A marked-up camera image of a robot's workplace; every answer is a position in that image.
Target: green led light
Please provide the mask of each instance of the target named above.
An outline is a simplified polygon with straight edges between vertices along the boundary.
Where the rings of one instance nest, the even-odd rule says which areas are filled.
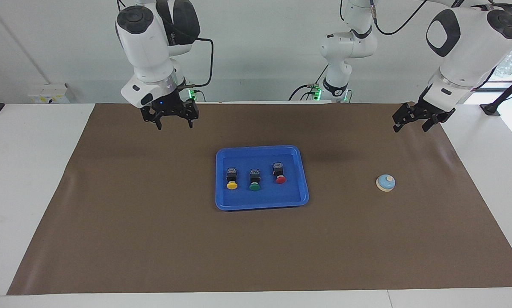
[[[197,95],[195,94],[195,92],[193,90],[188,90],[188,91],[189,91],[189,98],[196,101]]]
[[[347,90],[347,93],[345,94],[343,101],[350,103],[352,99],[353,99],[353,90]]]
[[[321,89],[319,89],[319,88],[316,88],[316,90],[317,90],[317,93],[315,94],[314,99],[315,100],[320,100],[320,97],[322,96],[323,91]]]

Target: red button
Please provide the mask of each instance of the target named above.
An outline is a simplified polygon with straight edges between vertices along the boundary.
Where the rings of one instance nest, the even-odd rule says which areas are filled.
[[[286,181],[287,181],[287,178],[285,178],[283,175],[280,175],[280,176],[277,177],[276,183],[277,184],[284,184],[284,183],[286,183]]]

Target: electrical outlet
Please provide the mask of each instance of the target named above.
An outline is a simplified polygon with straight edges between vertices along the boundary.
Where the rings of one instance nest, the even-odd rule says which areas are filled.
[[[65,84],[51,83],[33,86],[28,95],[34,104],[69,104],[67,92]]]

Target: white wall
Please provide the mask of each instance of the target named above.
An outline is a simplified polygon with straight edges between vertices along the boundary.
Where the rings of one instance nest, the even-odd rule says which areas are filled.
[[[319,42],[348,31],[339,0],[192,0],[201,37],[216,43],[211,101],[285,100],[314,82],[326,65]],[[127,5],[134,0],[125,0]],[[396,29],[420,4],[382,1],[379,21]],[[398,35],[379,35],[371,58],[352,60],[354,101],[416,100],[440,58],[426,45],[426,28],[445,8],[428,3]],[[124,102],[119,91],[132,74],[113,28],[115,0],[0,0],[0,18],[51,82],[66,82],[80,103]],[[186,76],[204,82],[209,44],[178,57]],[[31,83],[44,79],[0,25],[0,99],[28,103]]]

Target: white table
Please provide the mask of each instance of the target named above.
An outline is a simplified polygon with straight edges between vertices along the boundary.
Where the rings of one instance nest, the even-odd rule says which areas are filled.
[[[8,105],[0,114],[0,307],[512,307],[512,288],[4,296],[93,107]],[[501,118],[474,116],[477,108],[459,106],[443,127],[512,246],[512,133]]]

